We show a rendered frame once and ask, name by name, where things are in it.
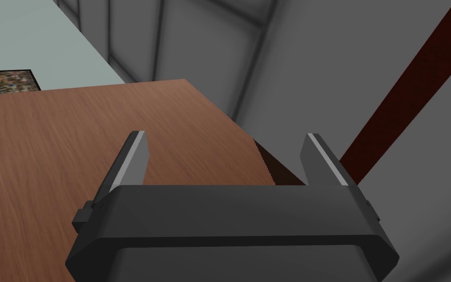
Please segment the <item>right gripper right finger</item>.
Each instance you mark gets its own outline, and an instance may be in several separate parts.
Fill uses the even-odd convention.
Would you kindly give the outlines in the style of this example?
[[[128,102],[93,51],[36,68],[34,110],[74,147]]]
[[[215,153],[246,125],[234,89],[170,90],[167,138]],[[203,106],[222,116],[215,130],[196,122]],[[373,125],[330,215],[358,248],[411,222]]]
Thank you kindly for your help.
[[[305,136],[300,160],[308,188],[324,202],[366,202],[360,188],[319,134]]]

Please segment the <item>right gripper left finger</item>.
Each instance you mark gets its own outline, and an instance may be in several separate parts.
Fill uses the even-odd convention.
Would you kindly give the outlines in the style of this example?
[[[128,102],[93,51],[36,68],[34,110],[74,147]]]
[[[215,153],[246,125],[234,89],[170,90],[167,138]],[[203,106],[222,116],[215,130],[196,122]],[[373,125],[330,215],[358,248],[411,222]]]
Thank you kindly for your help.
[[[149,148],[146,132],[131,132],[108,170],[93,201],[99,202],[118,186],[142,185],[148,160]]]

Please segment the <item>brown wooden table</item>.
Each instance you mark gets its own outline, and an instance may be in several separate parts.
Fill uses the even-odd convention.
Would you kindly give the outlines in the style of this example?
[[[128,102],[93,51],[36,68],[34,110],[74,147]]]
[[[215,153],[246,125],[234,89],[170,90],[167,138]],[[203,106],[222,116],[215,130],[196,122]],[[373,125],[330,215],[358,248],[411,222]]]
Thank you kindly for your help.
[[[73,282],[76,211],[130,132],[146,185],[300,185],[186,80],[0,95],[0,282]]]

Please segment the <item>speckled picture with black frame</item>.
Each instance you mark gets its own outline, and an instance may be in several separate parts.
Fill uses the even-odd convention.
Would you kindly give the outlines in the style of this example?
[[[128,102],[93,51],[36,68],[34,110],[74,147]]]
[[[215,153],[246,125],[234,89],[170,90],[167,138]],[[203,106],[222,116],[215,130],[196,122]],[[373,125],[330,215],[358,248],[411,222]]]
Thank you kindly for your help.
[[[0,94],[40,91],[32,70],[0,70]]]

